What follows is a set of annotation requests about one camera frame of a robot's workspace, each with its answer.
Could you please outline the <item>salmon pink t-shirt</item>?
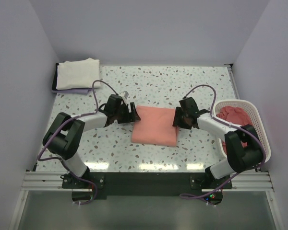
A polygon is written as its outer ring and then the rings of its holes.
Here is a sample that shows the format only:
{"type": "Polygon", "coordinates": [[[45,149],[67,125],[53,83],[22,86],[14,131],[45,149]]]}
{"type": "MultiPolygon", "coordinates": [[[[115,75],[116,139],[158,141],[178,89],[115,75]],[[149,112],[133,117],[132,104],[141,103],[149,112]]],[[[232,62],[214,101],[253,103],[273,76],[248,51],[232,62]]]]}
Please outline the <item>salmon pink t-shirt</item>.
{"type": "Polygon", "coordinates": [[[173,126],[174,109],[139,105],[136,111],[141,120],[133,125],[133,143],[176,146],[179,130],[173,126]]]}

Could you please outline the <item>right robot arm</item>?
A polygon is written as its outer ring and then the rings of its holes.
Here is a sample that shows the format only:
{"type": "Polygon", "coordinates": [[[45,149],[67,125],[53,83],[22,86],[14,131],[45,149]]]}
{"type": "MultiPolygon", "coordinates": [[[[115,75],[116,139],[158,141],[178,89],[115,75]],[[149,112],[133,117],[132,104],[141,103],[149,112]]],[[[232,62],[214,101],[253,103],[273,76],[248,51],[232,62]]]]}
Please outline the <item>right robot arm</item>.
{"type": "Polygon", "coordinates": [[[175,109],[174,127],[204,130],[226,145],[226,158],[205,169],[203,181],[207,187],[216,188],[222,178],[265,162],[266,152],[252,125],[236,125],[217,117],[212,111],[200,110],[192,97],[184,97],[179,103],[175,109]]]}

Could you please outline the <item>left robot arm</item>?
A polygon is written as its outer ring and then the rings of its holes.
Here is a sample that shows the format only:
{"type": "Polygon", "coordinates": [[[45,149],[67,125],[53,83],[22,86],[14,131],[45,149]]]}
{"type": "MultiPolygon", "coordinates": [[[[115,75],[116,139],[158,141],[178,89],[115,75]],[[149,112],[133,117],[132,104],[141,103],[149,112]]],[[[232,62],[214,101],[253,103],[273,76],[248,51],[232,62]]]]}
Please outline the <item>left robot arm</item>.
{"type": "Polygon", "coordinates": [[[119,124],[140,121],[135,104],[126,102],[127,94],[112,94],[108,101],[92,113],[71,116],[67,113],[59,113],[50,128],[46,132],[42,145],[43,149],[38,155],[39,161],[43,152],[48,150],[55,154],[62,165],[73,176],[73,183],[79,188],[85,188],[90,182],[90,170],[81,160],[78,148],[82,134],[97,128],[112,125],[115,121],[119,124]]]}

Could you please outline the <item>folded lavender t-shirt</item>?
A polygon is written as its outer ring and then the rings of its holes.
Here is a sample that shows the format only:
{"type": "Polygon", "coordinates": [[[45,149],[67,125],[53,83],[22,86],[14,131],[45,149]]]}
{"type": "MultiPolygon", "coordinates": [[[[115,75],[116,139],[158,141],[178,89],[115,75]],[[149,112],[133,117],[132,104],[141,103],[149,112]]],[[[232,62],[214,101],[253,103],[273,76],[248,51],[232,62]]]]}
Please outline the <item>folded lavender t-shirt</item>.
{"type": "Polygon", "coordinates": [[[67,90],[51,90],[53,93],[65,93],[65,94],[88,94],[91,91],[91,88],[74,88],[67,90]]]}

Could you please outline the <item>dark pink t-shirt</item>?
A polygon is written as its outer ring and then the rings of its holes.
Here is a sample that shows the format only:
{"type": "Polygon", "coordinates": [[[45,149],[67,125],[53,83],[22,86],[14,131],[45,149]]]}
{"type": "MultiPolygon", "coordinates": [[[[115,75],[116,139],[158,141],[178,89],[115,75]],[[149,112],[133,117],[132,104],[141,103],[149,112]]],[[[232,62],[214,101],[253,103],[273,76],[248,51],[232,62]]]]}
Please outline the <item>dark pink t-shirt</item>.
{"type": "Polygon", "coordinates": [[[220,119],[223,119],[234,124],[245,126],[253,125],[248,114],[239,107],[225,106],[222,107],[216,116],[220,119]]]}

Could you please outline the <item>folded cream t-shirt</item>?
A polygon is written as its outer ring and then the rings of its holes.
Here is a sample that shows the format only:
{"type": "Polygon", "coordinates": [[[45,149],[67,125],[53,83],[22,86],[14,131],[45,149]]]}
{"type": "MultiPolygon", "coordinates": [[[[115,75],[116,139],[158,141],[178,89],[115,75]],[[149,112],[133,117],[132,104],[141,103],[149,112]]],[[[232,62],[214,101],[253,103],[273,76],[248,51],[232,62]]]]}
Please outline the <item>folded cream t-shirt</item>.
{"type": "Polygon", "coordinates": [[[91,88],[99,80],[99,59],[65,61],[57,66],[57,90],[91,88]]]}

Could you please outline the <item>white plastic laundry basket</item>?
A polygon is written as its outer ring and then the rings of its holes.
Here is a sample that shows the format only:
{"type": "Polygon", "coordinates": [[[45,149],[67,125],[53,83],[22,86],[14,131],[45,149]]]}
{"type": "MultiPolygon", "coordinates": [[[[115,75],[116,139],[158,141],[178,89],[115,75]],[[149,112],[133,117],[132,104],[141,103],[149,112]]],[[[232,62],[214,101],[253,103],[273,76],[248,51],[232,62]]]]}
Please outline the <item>white plastic laundry basket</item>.
{"type": "Polygon", "coordinates": [[[222,100],[216,102],[215,105],[213,106],[213,114],[214,115],[218,114],[220,109],[225,106],[242,108],[248,114],[253,123],[252,126],[255,128],[257,136],[266,152],[265,161],[269,161],[271,157],[271,149],[257,108],[252,103],[245,100],[222,100]]]}

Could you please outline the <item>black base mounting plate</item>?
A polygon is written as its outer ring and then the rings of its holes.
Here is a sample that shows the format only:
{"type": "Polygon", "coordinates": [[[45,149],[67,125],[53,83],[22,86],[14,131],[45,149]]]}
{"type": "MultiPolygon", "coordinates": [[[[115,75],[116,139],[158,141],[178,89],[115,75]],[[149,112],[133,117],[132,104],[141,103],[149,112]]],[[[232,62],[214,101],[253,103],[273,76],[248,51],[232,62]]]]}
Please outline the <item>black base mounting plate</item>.
{"type": "Polygon", "coordinates": [[[62,188],[72,190],[73,201],[107,199],[108,196],[179,196],[183,193],[200,196],[214,190],[230,176],[208,180],[204,172],[90,172],[91,185],[70,173],[61,175],[62,188]]]}

